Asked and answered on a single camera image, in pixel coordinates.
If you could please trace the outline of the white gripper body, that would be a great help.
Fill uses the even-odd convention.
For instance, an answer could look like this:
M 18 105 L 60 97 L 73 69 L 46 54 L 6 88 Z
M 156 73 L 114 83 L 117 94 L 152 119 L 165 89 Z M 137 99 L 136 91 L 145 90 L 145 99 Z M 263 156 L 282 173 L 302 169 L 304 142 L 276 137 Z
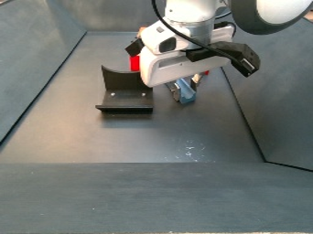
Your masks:
M 217 56 L 191 62 L 183 52 L 187 41 L 175 36 L 160 21 L 141 31 L 140 37 L 144 44 L 139 54 L 140 78 L 148 87 L 221 67 L 228 62 L 227 58 Z M 161 53 L 157 46 L 171 37 L 177 41 L 177 46 Z

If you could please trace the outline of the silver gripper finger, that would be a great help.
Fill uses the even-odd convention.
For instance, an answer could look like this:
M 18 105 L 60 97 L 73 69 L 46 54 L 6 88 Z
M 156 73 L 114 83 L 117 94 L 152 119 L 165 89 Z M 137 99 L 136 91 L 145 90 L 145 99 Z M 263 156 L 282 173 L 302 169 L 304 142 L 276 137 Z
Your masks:
M 173 100 L 179 101 L 180 88 L 179 88 L 177 84 L 175 82 L 167 82 L 165 87 L 167 87 L 167 89 L 169 89 L 171 93 L 172 93 Z
M 200 73 L 196 73 L 191 78 L 191 88 L 192 90 L 197 89 L 197 86 L 200 84 L 200 80 L 203 78 L 203 75 Z

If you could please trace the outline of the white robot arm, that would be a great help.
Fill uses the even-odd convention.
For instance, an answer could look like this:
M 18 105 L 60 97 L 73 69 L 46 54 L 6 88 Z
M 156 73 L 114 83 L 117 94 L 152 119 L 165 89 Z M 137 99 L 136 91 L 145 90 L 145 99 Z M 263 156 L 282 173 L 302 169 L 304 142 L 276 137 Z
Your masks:
M 231 64 L 243 76 L 260 67 L 236 29 L 274 34 L 313 8 L 313 0 L 165 0 L 157 21 L 140 32 L 140 79 L 148 87 Z

